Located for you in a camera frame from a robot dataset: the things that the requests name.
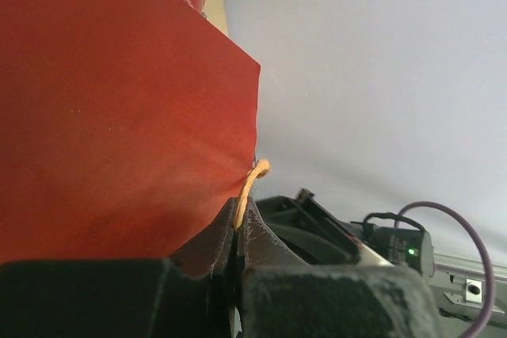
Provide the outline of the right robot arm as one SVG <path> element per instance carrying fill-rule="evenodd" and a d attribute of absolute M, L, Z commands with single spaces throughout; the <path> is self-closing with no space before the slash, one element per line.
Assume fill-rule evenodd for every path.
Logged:
<path fill-rule="evenodd" d="M 256 202 L 267 226 L 309 264 L 384 265 L 435 274 L 429 231 L 395 213 L 371 213 L 359 222 L 343 222 L 302 189 L 294 199 L 274 196 Z"/>

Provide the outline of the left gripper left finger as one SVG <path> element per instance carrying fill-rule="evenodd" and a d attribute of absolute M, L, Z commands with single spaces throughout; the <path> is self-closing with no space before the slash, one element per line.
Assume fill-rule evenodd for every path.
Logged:
<path fill-rule="evenodd" d="M 3 264 L 2 336 L 232 336 L 235 204 L 163 258 Z"/>

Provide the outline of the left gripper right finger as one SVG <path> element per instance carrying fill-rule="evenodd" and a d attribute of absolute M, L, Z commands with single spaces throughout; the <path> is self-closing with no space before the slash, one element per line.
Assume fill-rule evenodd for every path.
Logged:
<path fill-rule="evenodd" d="M 427 279 L 412 268 L 309 264 L 255 204 L 238 236 L 244 337 L 437 337 Z"/>

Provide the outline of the red brown paper bag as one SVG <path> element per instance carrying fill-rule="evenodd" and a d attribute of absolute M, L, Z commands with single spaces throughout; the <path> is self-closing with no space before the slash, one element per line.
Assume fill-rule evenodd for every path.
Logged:
<path fill-rule="evenodd" d="M 259 64 L 181 0 L 1 0 L 1 260 L 162 257 L 238 194 Z"/>

